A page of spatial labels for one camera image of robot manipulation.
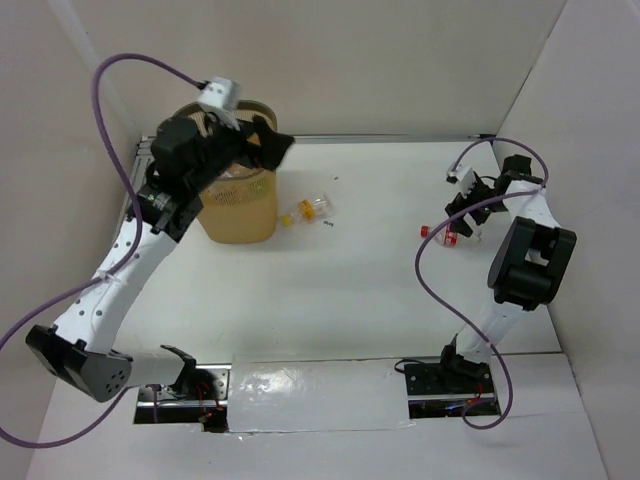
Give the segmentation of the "red cap cola bottle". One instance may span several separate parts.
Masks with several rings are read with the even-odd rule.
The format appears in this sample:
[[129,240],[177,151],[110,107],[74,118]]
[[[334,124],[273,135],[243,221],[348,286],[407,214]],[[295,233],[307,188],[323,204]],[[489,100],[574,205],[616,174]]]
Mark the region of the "red cap cola bottle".
[[455,232],[450,225],[447,225],[444,229],[440,230],[432,239],[432,242],[449,248],[475,245],[480,241],[481,235],[478,232],[472,232],[471,236],[466,237]]

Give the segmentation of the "green plastic bottle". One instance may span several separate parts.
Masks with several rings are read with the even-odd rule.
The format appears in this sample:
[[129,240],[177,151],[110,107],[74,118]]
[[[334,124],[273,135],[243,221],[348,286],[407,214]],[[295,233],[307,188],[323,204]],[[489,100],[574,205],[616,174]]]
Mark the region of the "green plastic bottle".
[[247,186],[247,198],[250,201],[259,201],[269,193],[270,187],[264,180],[251,182]]

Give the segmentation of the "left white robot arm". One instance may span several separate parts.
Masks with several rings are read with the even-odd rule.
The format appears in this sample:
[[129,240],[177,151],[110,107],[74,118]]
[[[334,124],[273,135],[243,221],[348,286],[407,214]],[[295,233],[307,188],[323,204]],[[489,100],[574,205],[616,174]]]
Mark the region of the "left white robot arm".
[[50,327],[35,325],[26,343],[56,377],[98,402],[128,387],[162,385],[176,399],[196,390],[196,361],[161,345],[121,353],[114,344],[126,314],[153,272],[203,208],[201,193],[232,164],[276,170],[294,144],[261,116],[225,126],[216,117],[202,133],[195,120],[172,117],[150,143],[145,182],[114,245],[76,301]]

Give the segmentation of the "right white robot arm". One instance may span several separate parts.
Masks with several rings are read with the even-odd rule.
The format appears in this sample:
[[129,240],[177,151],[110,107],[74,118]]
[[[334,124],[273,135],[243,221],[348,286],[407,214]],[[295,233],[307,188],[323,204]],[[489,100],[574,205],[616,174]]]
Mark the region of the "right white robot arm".
[[447,172],[447,181],[459,188],[445,207],[448,216],[496,198],[496,203],[471,211],[471,219],[478,227],[493,213],[506,212],[511,219],[487,277],[492,300],[485,305],[474,328],[464,326],[443,348],[436,369],[440,387],[457,392],[471,378],[479,379],[488,372],[491,348],[523,315],[555,298],[577,236],[553,217],[544,180],[532,174],[529,157],[506,158],[492,186],[486,185],[472,168],[459,164]]

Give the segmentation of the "yellow mesh waste bin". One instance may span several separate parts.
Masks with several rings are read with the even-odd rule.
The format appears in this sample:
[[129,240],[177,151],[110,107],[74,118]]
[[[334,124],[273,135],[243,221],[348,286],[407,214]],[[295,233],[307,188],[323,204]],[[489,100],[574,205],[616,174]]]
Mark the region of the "yellow mesh waste bin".
[[[249,169],[238,163],[229,168]],[[262,242],[273,234],[278,217],[276,174],[264,169],[251,169],[252,174],[240,181],[219,181],[201,194],[203,208],[197,216],[208,237],[220,244]],[[269,193],[259,201],[247,198],[247,186],[264,180]]]

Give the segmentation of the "clear bottle orange cap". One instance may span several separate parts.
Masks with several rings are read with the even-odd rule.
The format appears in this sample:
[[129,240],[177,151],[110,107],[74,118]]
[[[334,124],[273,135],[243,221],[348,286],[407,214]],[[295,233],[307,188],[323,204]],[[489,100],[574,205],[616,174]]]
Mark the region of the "clear bottle orange cap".
[[325,219],[333,214],[333,206],[324,192],[306,196],[296,202],[281,217],[280,222],[284,227],[298,224],[309,224],[320,219]]

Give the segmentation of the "aluminium frame rail back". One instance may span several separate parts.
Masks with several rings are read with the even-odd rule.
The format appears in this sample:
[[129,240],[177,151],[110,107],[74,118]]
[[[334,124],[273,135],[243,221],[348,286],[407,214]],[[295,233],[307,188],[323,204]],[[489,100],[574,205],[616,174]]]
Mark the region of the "aluminium frame rail back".
[[490,138],[491,134],[352,134],[352,135],[296,135],[298,144],[371,144],[371,143],[444,143],[472,142]]

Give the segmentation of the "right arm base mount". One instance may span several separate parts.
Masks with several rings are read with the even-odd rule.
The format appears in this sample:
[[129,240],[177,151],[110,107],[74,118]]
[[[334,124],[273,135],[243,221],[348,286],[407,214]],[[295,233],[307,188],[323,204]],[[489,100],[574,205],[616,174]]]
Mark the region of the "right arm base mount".
[[454,341],[437,360],[402,358],[394,371],[404,377],[412,420],[501,413],[489,365],[458,354]]

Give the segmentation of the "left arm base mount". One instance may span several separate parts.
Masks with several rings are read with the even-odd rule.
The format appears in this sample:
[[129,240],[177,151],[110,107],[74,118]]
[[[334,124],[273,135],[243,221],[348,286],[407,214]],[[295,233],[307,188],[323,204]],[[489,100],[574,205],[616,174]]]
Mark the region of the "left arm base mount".
[[198,364],[176,347],[162,348],[181,359],[182,370],[169,385],[139,388],[133,423],[198,425],[203,432],[226,433],[231,365]]

